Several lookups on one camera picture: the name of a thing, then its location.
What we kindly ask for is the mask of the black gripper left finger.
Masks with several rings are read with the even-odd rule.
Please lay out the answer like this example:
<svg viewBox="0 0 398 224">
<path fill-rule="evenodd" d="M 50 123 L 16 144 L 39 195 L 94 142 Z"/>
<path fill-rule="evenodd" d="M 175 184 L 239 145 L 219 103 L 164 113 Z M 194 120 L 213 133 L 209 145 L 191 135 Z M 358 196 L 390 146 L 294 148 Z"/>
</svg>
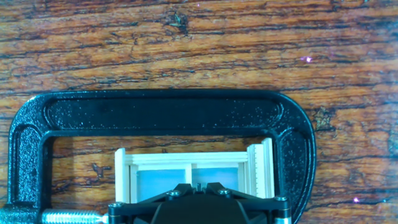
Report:
<svg viewBox="0 0 398 224">
<path fill-rule="evenodd" d="M 196 192 L 197 189 L 191 184 L 178 184 L 172 190 L 138 203 L 111 203 L 108 205 L 108 223 L 129 223 L 139 215 L 154 215 L 163 203 L 193 195 Z"/>
</svg>

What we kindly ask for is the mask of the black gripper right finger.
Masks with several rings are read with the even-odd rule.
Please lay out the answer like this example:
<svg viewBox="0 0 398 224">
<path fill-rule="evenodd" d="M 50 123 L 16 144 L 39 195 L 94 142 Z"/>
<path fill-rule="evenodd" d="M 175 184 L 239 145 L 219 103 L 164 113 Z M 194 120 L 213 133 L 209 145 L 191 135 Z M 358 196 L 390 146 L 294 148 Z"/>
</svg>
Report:
<svg viewBox="0 0 398 224">
<path fill-rule="evenodd" d="M 260 198 L 224 187 L 219 182 L 209 183 L 205 195 L 211 223 L 292 223 L 290 199 L 276 196 Z"/>
</svg>

